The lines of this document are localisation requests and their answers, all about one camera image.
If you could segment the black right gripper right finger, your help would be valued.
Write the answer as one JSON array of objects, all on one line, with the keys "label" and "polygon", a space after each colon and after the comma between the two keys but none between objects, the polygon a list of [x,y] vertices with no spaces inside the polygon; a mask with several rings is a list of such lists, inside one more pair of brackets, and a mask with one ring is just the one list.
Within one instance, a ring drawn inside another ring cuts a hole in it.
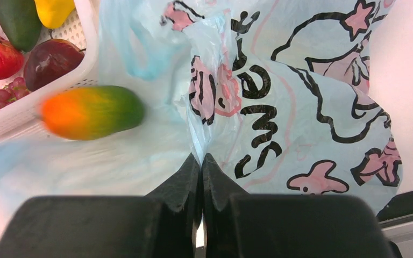
[{"label": "black right gripper right finger", "polygon": [[257,195],[202,164],[207,257],[393,257],[370,208],[341,195]]}]

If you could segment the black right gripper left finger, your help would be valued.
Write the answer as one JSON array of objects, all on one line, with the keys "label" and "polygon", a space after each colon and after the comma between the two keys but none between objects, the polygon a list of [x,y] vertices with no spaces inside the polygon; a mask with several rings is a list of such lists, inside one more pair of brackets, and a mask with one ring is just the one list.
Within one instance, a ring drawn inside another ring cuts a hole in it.
[{"label": "black right gripper left finger", "polygon": [[145,196],[40,196],[0,239],[0,257],[194,257],[200,165],[189,155]]}]

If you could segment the light blue plastic bag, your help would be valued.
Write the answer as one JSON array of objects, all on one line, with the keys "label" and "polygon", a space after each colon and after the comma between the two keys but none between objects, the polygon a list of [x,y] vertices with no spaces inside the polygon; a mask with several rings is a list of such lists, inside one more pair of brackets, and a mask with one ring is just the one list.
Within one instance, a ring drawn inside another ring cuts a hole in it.
[{"label": "light blue plastic bag", "polygon": [[380,212],[403,166],[368,95],[369,42],[393,4],[101,1],[92,86],[130,88],[146,119],[92,141],[0,142],[0,222],[34,196],[147,194],[190,154],[252,194],[346,194]]}]

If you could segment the orange green fake mango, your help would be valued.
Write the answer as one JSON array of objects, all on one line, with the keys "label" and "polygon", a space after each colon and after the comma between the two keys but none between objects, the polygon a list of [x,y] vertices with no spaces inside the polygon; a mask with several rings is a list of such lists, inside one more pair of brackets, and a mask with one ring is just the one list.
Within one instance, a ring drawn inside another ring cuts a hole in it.
[{"label": "orange green fake mango", "polygon": [[145,105],[130,89],[82,87],[44,100],[39,116],[51,133],[69,140],[95,140],[139,126]]}]

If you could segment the dark red fake fruit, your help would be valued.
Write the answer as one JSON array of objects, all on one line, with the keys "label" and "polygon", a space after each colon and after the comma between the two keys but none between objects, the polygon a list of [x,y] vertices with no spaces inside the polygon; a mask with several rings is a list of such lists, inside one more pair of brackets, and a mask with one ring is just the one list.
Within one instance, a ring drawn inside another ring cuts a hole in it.
[{"label": "dark red fake fruit", "polygon": [[84,51],[70,41],[49,39],[30,53],[23,71],[26,88],[34,92],[71,72],[82,62]]}]

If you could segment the red fake grape bunch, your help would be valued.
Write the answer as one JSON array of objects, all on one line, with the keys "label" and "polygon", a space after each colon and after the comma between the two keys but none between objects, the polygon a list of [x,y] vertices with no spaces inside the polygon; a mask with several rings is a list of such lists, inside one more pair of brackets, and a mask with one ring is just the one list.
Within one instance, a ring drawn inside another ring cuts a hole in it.
[{"label": "red fake grape bunch", "polygon": [[0,89],[0,109],[27,96],[29,93],[25,80],[22,77],[17,77]]}]

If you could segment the yellow fake pear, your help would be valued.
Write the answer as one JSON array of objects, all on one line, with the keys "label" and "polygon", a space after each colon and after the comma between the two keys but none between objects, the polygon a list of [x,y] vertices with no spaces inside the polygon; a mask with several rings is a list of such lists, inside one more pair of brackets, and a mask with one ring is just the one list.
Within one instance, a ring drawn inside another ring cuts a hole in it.
[{"label": "yellow fake pear", "polygon": [[50,29],[59,28],[75,9],[73,0],[35,0],[41,23]]}]

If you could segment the dark green fake avocado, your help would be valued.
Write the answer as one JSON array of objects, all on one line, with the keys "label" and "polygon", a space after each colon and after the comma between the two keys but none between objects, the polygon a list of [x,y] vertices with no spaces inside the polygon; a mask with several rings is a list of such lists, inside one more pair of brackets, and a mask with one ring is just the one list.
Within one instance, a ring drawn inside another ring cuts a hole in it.
[{"label": "dark green fake avocado", "polygon": [[14,48],[30,52],[42,30],[35,1],[0,0],[0,26]]}]

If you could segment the white perforated plastic basket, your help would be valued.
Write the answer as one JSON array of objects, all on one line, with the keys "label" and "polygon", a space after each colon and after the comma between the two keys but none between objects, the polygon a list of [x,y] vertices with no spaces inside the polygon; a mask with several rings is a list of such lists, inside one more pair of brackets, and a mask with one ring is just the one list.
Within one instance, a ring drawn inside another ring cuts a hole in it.
[{"label": "white perforated plastic basket", "polygon": [[47,96],[69,89],[97,83],[99,1],[75,1],[76,10],[66,22],[53,31],[55,38],[66,39],[86,54],[79,66],[22,100],[0,110],[0,142],[19,137],[48,138],[49,133],[36,118],[40,102]]}]

